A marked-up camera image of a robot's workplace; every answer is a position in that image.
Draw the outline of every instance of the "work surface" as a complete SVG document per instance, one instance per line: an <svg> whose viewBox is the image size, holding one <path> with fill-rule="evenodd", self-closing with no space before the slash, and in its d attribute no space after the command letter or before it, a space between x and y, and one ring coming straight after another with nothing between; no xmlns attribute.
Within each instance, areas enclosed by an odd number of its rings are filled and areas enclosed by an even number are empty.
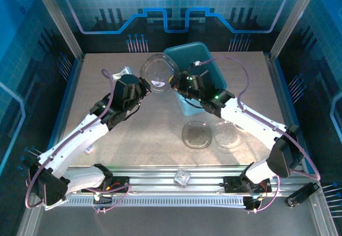
<svg viewBox="0 0 342 236"><path fill-rule="evenodd" d="M102 76L102 68L116 74L124 66L129 66L139 76L141 65L151 55L153 53L87 54L64 135L78 126L89 109L109 92L109 82ZM251 84L242 101L264 116L283 123L262 52L213 52L212 56L231 56L245 63ZM228 59L220 59L216 63L228 84L227 90L237 96L246 86L244 71L239 64ZM213 129L221 120L207 113L184 116L173 90L150 94L142 100L136 114L94 142L94 151L90 154L84 152L74 165L231 165L249 164L269 155L270 150L259 140L241 131L242 143L233 149L222 149L214 139L206 149L190 149L182 141L182 128L189 121L206 122Z"/></svg>

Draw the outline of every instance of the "plastic bin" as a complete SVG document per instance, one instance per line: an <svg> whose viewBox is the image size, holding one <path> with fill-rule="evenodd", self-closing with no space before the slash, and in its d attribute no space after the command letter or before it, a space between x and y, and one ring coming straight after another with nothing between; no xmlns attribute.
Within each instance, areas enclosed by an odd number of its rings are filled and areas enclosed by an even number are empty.
<svg viewBox="0 0 342 236"><path fill-rule="evenodd" d="M192 62L206 61L213 58L207 46L202 42L193 42L185 45L178 45L172 48L167 48L164 50L164 53L170 56L175 61L180 69L180 72L188 70ZM212 78L214 79L215 86L217 88L226 89L227 83L224 80L224 77L222 76L219 68L217 67L216 62L212 61L208 64L205 64L204 66L206 67L206 69L208 69ZM187 104L184 98L179 93L175 92L175 94L181 111L185 116L204 112L204 109L194 108L191 105ZM199 101L196 101L194 99L188 101L196 106L200 106Z"/></svg>

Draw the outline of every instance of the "cable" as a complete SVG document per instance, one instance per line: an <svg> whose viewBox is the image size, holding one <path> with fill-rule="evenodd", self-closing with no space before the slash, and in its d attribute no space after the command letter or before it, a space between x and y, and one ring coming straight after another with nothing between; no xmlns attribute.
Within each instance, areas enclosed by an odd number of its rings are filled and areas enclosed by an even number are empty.
<svg viewBox="0 0 342 236"><path fill-rule="evenodd" d="M111 206L110 208L104 208L104 209L96 209L94 206L92 208L94 208L94 210L99 213L99 212L102 212L102 213L106 213L107 211L110 211L112 210L113 208L115 208L118 204L120 204L123 199L128 195L128 193L130 192L130 190L132 189L132 186L131 185L125 185L125 186L122 186L122 187L118 187L118 188L115 188L115 189L112 189L112 190L108 190L108 191L98 191L98 190L95 190L93 188L87 188L88 191L92 191L92 192L99 192L99 193L111 193L111 192L116 192L116 191L119 191L121 189L124 189L124 188L127 188L128 187L128 190L127 192L121 197L121 199L115 203L113 206Z"/></svg>
<svg viewBox="0 0 342 236"><path fill-rule="evenodd" d="M241 96L243 95L243 93L246 92L246 90L248 89L248 87L250 86L250 76L249 76L249 73L247 71L247 69L245 68L244 64L242 62L240 62L239 60L235 59L235 58L232 58L232 57L228 57L228 56L220 56L220 57L217 57L217 58L212 58L210 60L207 60L207 61L203 61L200 63L200 65L204 65L204 64L207 64L209 62L212 62L216 59L222 59L222 58L226 58L226 59L229 59L229 60L232 60L232 61L235 61L237 62L239 65L241 65L242 69L245 71L245 74L246 74L246 77L247 77L247 85L245 87L244 90L242 90L239 95L237 96L237 102L238 102L238 105L240 107L240 109L245 112L247 115L249 115L250 117L256 119L257 121L263 123L264 125L274 129L274 126L269 123L268 121L264 120L263 118L251 113L250 111L248 111L247 109L245 109L243 106L242 106L242 103L241 103ZM283 132L282 130L280 130L279 128L276 128L276 132L280 133L281 135L285 136L287 139L289 139L297 148L298 150L303 154L303 156L305 157L305 159L309 162L309 164L311 165L311 167L313 168L314 172L315 172L315 175L310 175L310 174L307 174L307 173L304 173L302 171L298 171L298 170L294 170L293 172L297 173L297 174L300 174L300 175L303 175L303 176L306 176L312 180L321 180L321 175L318 171L318 169L316 168L314 162L311 160L311 158L309 157L309 155L306 153L306 151L303 149L303 147L300 146L300 144L295 140L293 139L288 133L286 132Z"/></svg>
<svg viewBox="0 0 342 236"><path fill-rule="evenodd" d="M276 177L278 179L278 188L277 188L277 191L274 194L273 198L271 199L271 201L266 206L264 206L263 208L259 207L259 209L257 209L257 210L249 210L249 211L253 211L253 212L257 213L257 212L263 211L263 210L267 209L269 206L271 206L271 204L276 199L276 197L277 197L277 195L279 193L279 190L280 190L280 178L279 178L279 175L276 175Z"/></svg>
<svg viewBox="0 0 342 236"><path fill-rule="evenodd" d="M186 99L186 97L184 97L184 101L185 101L187 104L189 104L190 106L194 107L194 108L203 109L203 107L200 107L200 106L197 106L197 105L195 105L195 104L190 103L190 102Z"/></svg>
<svg viewBox="0 0 342 236"><path fill-rule="evenodd" d="M137 113L139 109L140 109L140 103L138 103L138 109L135 110L135 112L130 113L130 114L125 118L124 121L128 120L132 115L134 115L135 113Z"/></svg>
<svg viewBox="0 0 342 236"><path fill-rule="evenodd" d="M100 116L98 116L96 119L92 120L91 122L89 122L87 125L85 125L84 127L82 127L80 130L74 132L71 136L69 136L65 141L63 141L56 149L55 151L51 154L50 157L47 158L47 160L44 161L44 163L38 168L37 172L34 174L34 176L32 177L32 179L29 182L28 188L27 188L27 192L25 195L25 206L27 208L35 208L38 207L41 203L43 203L42 199L41 201L39 201L38 203L34 204L34 205L30 205L29 204L29 197L31 195L31 191L33 188L34 183L36 182L39 174L43 171L43 169L48 165L48 163L53 160L53 157L55 157L57 155L57 153L67 144L69 143L73 138L75 138L77 135L79 135L80 133L83 133L87 128L89 128L91 125L93 125L95 122L97 122L98 120L100 120L109 110L112 101L113 101L113 96L114 96L114 84L113 81L111 79L111 75L110 73L106 70L106 69L102 69L101 70L102 75L109 79L110 81L110 85L111 85L111 94L109 97L109 101L107 106L105 107L105 109L103 110L103 112L100 114Z"/></svg>

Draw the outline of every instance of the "clear plastic lid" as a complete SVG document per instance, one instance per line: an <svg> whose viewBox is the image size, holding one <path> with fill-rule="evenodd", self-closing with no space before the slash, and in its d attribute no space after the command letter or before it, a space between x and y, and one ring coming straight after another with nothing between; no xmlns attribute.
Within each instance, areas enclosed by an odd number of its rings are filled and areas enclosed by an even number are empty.
<svg viewBox="0 0 342 236"><path fill-rule="evenodd" d="M212 130L205 122L190 121L183 127L182 139L191 149L204 149L212 143Z"/></svg>
<svg viewBox="0 0 342 236"><path fill-rule="evenodd" d="M235 125L229 121L222 121L214 126L214 139L225 150L231 152L242 143L242 136Z"/></svg>
<svg viewBox="0 0 342 236"><path fill-rule="evenodd" d="M141 77L147 80L153 92L164 92L170 89L170 81L178 73L177 64L164 53L149 57L140 70Z"/></svg>

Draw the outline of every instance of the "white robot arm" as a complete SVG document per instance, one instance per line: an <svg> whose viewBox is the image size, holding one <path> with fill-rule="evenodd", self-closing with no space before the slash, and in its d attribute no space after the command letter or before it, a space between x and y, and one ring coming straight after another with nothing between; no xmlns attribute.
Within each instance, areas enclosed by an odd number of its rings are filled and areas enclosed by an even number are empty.
<svg viewBox="0 0 342 236"><path fill-rule="evenodd" d="M84 125L99 117L104 111L108 105L109 94L97 102L81 124L56 146L41 154L38 159L25 160L29 168L29 182L39 167L50 160L39 173L32 188L32 191L43 200L46 206L52 206L61 201L69 192L90 187L103 191L113 183L112 173L101 164L77 169L69 168L69 166L94 141L135 113L129 114L135 107L139 108L140 100L150 93L150 85L145 79L128 73L123 74L116 82L113 102L100 120L83 129ZM215 88L210 73L203 66L193 66L188 71L175 75L170 84L184 98L198 100L206 112L242 127L271 150L268 159L250 164L240 175L241 185L246 191L251 191L255 185L275 175L288 177L303 158L298 149L291 145L282 134L286 132L296 137L298 127L294 125L288 128L262 116L244 104L241 104L243 107L241 109L233 94L224 89ZM253 115L267 121L273 128L265 126ZM53 155L56 149L77 131L80 133L62 145L58 154Z"/></svg>

